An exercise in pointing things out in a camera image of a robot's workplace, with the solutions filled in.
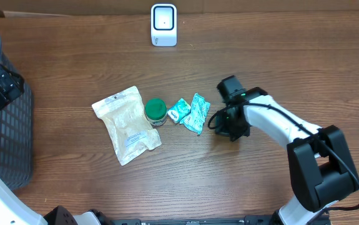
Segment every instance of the small white sensor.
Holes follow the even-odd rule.
[[[177,44],[177,8],[173,4],[155,4],[151,10],[151,35],[155,46]]]

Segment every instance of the plastic bag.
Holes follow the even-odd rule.
[[[146,119],[136,86],[94,103],[92,108],[104,121],[121,166],[161,145],[159,133]]]

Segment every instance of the teal wrapper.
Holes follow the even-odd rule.
[[[167,111],[167,114],[174,121],[174,123],[178,123],[190,113],[190,109],[190,105],[183,98],[181,98]]]
[[[210,103],[206,102],[204,97],[196,93],[193,97],[190,114],[180,120],[180,124],[183,124],[187,129],[201,135],[209,110]]]

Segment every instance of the basket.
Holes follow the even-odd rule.
[[[17,72],[1,51],[0,63]],[[24,94],[0,111],[0,178],[14,190],[27,185],[33,170],[34,96],[25,82]]]

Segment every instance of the jar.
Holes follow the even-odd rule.
[[[161,126],[167,120],[167,106],[159,98],[151,99],[145,107],[147,120],[153,126]]]

